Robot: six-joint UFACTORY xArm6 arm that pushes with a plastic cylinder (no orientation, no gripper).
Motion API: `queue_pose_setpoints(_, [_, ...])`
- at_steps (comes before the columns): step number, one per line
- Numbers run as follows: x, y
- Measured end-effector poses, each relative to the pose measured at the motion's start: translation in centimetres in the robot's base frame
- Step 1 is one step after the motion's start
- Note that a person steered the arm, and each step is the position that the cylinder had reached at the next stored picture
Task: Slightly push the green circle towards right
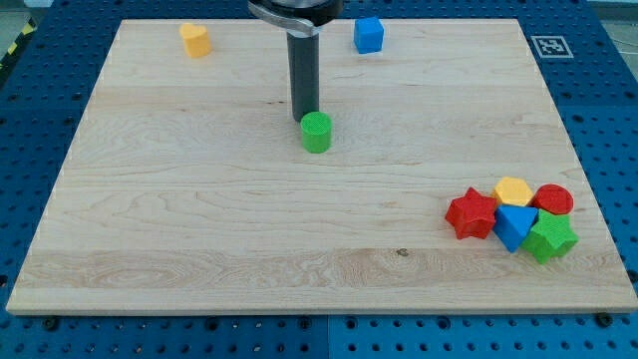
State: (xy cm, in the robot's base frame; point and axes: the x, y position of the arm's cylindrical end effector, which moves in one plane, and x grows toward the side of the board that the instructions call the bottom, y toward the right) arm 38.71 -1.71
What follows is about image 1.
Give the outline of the black round end effector mount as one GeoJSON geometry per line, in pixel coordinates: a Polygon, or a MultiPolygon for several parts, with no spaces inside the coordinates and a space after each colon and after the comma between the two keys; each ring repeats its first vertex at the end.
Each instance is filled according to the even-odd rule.
{"type": "Polygon", "coordinates": [[[343,0],[248,0],[249,12],[267,24],[298,37],[315,36],[337,19],[343,0]]]}

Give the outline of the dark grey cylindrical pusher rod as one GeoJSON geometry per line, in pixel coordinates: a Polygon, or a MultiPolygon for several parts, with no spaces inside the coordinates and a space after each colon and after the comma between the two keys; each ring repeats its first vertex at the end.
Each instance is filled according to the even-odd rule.
{"type": "Polygon", "coordinates": [[[319,110],[319,35],[286,33],[293,119],[319,110]]]}

